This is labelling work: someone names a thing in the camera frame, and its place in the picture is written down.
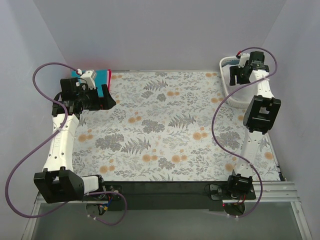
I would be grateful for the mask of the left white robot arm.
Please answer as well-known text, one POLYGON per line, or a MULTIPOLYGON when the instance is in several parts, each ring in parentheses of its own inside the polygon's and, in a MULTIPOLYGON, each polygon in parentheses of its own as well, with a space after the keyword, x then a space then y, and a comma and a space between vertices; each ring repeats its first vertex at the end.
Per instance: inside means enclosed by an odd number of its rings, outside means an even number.
POLYGON ((81 201, 90 194, 95 200, 106 196, 106 187, 99 174, 79 176, 74 173, 73 147, 76 129, 84 110, 110 110, 116 105, 107 84, 101 85, 102 96, 91 82, 78 78, 60 80, 61 91, 52 105, 53 133, 47 160, 33 181, 49 204, 81 201))

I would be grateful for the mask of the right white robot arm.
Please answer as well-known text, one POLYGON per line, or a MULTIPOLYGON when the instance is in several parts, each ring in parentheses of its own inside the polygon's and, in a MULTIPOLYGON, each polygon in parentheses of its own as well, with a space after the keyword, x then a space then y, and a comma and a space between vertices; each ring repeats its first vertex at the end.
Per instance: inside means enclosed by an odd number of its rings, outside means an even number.
POLYGON ((229 67, 228 87, 241 101, 247 102, 248 107, 243 117, 245 135, 240 155, 247 159, 239 159, 228 178, 227 195, 232 199, 245 198, 251 192, 254 170, 252 164, 265 137, 271 130, 281 107, 281 100, 271 92, 268 74, 269 67, 265 64, 262 51, 241 53, 237 56, 239 63, 229 67))

